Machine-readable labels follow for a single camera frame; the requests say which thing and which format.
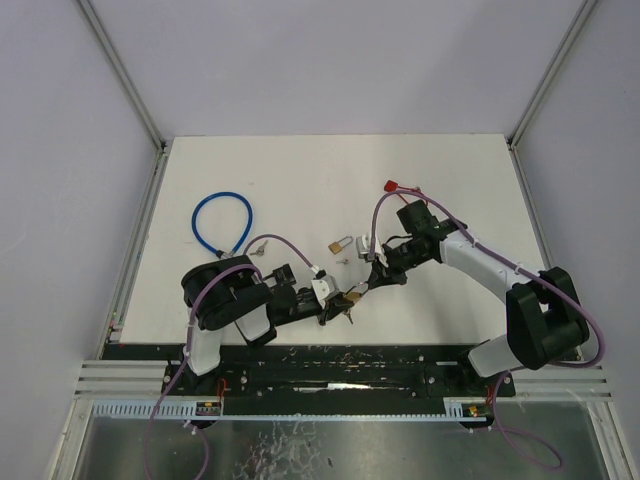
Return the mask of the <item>blue lock keys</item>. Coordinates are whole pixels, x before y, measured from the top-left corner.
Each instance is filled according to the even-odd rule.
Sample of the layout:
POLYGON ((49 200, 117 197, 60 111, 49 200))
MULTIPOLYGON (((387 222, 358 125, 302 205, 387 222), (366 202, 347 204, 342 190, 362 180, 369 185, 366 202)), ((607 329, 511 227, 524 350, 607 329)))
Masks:
POLYGON ((253 252, 250 253, 250 255, 262 257, 265 254, 265 249, 267 244, 268 244, 268 241, 264 240, 253 252))

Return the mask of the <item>red cable padlock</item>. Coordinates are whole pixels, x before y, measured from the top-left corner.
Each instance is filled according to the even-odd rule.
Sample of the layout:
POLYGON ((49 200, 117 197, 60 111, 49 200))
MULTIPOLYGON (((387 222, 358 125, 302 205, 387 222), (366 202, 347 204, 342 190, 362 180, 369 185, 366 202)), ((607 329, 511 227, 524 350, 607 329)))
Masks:
POLYGON ((405 205, 407 205, 409 201, 403 195, 403 192, 414 192, 414 193, 421 192, 421 189, 419 187, 403 186, 395 182, 394 180, 387 180, 386 183, 384 184, 383 189, 386 193, 395 193, 404 202, 405 205))

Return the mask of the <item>large brass padlock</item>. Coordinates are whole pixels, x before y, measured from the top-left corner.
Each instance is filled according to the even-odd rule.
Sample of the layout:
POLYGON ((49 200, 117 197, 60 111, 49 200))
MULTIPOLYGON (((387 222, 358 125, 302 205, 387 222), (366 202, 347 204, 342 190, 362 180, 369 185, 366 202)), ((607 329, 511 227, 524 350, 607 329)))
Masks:
POLYGON ((351 287, 345 293, 345 298, 349 302, 356 304, 359 300, 362 299, 362 297, 367 293, 367 291, 368 291, 368 284, 366 282, 360 282, 354 285, 353 287, 351 287))

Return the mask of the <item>blue cable lock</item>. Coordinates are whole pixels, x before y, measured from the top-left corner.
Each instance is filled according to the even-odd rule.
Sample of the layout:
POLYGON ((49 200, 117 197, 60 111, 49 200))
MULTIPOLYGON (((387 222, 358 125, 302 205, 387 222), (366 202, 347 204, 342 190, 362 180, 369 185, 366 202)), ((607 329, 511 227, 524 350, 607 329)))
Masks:
POLYGON ((221 191, 200 200, 191 215, 195 241, 208 255, 229 258, 240 253, 254 221, 249 200, 236 192, 221 191))

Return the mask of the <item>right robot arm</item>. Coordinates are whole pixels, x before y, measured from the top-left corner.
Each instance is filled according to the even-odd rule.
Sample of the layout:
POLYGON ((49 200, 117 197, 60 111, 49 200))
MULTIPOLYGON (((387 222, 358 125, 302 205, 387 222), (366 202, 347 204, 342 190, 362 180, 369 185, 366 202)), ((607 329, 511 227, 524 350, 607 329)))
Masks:
POLYGON ((506 309, 506 333, 473 347, 467 362, 481 378, 507 370, 538 370, 590 337, 571 276, 554 267, 537 274, 479 244, 458 220, 439 220, 421 200, 396 212, 405 240, 395 247, 369 234, 356 239, 358 257, 371 265, 370 290, 404 285, 407 272, 435 261, 467 275, 506 309))

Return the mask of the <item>aluminium frame post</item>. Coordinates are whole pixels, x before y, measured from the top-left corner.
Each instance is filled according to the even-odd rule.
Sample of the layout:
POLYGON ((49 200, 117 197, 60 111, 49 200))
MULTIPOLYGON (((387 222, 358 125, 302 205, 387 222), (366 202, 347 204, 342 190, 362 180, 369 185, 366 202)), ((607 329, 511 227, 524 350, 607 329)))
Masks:
POLYGON ((576 43, 589 24, 595 12, 601 4, 600 0, 584 0, 580 3, 577 12, 557 45, 550 61, 548 62, 532 96, 528 100, 523 113, 516 122, 511 133, 506 137, 507 146, 514 151, 523 139, 529 126, 534 121, 537 112, 542 107, 546 97, 550 93, 563 66, 568 61, 576 43))
POLYGON ((156 150, 163 151, 166 140, 152 118, 94 3, 90 0, 75 0, 74 5, 87 23, 150 143, 156 150))

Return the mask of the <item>black padlock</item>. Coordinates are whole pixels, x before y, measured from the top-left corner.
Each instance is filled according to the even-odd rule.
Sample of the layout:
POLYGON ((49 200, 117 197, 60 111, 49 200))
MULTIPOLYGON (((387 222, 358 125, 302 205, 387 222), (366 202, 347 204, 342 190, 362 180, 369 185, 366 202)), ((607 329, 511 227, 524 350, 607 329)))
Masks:
POLYGON ((293 286, 296 284, 295 275, 289 264, 284 264, 274 269, 269 277, 273 279, 277 285, 293 286))

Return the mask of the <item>aluminium frame post right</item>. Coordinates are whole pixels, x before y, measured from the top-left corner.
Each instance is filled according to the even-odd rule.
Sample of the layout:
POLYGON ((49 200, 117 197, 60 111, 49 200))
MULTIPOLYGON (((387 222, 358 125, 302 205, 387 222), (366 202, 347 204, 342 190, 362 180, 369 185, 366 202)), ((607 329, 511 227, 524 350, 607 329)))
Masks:
POLYGON ((516 122, 511 133, 506 137, 507 146, 514 151, 523 139, 529 126, 534 121, 537 112, 542 107, 546 97, 550 93, 563 66, 568 61, 576 43, 589 24, 595 12, 601 4, 600 0, 584 0, 580 3, 577 12, 557 45, 550 61, 548 62, 532 96, 528 100, 523 113, 516 122))

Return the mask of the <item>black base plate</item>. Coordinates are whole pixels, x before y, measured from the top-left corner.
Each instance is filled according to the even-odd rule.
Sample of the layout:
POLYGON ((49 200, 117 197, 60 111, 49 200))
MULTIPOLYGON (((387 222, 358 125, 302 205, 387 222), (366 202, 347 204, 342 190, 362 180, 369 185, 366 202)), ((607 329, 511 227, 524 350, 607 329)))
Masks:
POLYGON ((234 416, 442 414, 447 398, 515 394, 510 379, 482 378, 467 345, 224 345, 201 377, 185 371, 170 395, 220 396, 234 416))

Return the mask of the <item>small brass padlock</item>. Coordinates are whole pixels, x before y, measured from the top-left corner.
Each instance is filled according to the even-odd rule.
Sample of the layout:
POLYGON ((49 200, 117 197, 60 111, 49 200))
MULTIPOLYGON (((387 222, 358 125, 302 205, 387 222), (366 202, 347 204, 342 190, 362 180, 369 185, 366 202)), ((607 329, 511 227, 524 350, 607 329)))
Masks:
POLYGON ((339 240, 336 240, 332 243, 330 243, 328 245, 328 249, 329 251, 333 254, 333 255, 337 255, 340 252, 342 252, 347 246, 349 246, 350 244, 352 244, 354 241, 354 238, 350 235, 345 236, 339 240))

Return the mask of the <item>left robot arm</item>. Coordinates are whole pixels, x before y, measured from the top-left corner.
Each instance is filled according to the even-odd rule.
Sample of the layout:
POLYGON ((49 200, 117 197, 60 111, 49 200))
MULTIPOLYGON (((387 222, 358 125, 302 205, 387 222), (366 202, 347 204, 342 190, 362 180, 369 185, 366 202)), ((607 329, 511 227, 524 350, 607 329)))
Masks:
POLYGON ((340 291, 335 278, 313 266, 309 287, 296 289, 284 264, 263 276, 247 255, 195 267, 181 280, 189 311, 183 361, 201 377, 221 363, 222 332, 234 325, 245 343, 259 348, 277 337, 278 326, 314 317, 324 326, 347 315, 355 302, 340 291))

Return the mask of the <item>aluminium frame post left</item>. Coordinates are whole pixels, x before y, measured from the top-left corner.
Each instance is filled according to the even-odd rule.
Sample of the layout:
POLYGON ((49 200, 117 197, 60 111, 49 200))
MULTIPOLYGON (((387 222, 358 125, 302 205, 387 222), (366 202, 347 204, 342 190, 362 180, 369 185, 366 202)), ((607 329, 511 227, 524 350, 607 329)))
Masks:
POLYGON ((163 151, 166 140, 152 118, 94 3, 90 0, 75 0, 74 5, 87 23, 150 143, 156 150, 163 151))

